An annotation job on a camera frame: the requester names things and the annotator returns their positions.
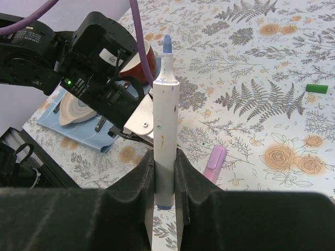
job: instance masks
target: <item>pink highlighter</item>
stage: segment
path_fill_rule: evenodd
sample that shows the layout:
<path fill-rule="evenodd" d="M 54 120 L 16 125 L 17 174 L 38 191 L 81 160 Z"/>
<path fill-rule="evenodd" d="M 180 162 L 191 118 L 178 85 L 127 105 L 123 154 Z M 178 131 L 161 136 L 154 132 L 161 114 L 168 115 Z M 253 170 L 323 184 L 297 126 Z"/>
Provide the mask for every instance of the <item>pink highlighter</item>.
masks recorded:
<path fill-rule="evenodd" d="M 226 154 L 227 149 L 225 147 L 221 145 L 214 146 L 204 171 L 204 176 L 213 183 L 216 183 L 219 177 Z"/>

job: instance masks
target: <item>white wall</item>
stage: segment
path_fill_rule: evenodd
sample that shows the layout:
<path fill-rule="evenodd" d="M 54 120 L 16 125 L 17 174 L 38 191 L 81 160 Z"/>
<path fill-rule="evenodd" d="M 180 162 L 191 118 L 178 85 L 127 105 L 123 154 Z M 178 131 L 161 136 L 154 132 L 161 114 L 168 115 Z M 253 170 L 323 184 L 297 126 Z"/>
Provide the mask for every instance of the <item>white wall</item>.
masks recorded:
<path fill-rule="evenodd" d="M 0 0 L 0 12 L 26 17 L 46 1 Z M 118 20 L 129 7 L 129 0 L 59 0 L 39 20 L 54 31 L 76 30 L 92 11 Z M 8 127 L 20 130 L 46 98 L 43 92 L 33 88 L 0 84 L 0 135 Z"/>

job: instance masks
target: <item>metal bracket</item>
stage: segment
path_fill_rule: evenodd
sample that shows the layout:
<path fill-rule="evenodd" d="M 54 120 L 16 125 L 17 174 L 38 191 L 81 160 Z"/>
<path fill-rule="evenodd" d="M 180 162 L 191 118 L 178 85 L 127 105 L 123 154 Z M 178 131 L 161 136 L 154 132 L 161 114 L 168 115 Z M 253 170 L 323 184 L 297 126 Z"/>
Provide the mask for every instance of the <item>metal bracket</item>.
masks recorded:
<path fill-rule="evenodd" d="M 153 102 L 149 94 L 146 94 L 130 116 L 124 126 L 123 133 L 134 133 L 150 144 L 153 144 Z"/>

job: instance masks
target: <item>white marker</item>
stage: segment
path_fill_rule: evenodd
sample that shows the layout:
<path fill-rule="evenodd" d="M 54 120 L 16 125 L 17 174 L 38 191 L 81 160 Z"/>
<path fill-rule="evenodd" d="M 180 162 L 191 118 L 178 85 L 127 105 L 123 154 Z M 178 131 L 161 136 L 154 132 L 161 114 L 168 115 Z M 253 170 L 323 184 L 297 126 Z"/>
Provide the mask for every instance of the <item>white marker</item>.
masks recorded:
<path fill-rule="evenodd" d="M 174 201 L 174 165 L 180 85 L 173 73 L 171 37 L 163 40 L 161 72 L 153 82 L 153 155 L 155 160 L 155 202 L 169 210 Z"/>

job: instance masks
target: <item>marker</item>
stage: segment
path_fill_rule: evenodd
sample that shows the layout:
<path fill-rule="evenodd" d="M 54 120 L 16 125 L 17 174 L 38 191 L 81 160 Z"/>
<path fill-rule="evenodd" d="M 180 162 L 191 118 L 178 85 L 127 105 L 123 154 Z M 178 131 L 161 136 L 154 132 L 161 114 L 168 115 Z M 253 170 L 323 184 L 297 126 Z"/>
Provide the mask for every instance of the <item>marker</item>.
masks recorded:
<path fill-rule="evenodd" d="M 155 202 L 161 210 L 171 209 L 174 203 L 179 92 L 180 84 L 173 73 L 172 41 L 166 35 L 163 40 L 161 71 L 153 82 Z"/>
<path fill-rule="evenodd" d="M 227 149 L 225 147 L 221 145 L 214 146 L 204 171 L 204 176 L 214 184 L 218 180 L 226 155 Z"/>
<path fill-rule="evenodd" d="M 306 91 L 310 93 L 323 93 L 326 94 L 328 90 L 328 85 L 306 85 Z"/>

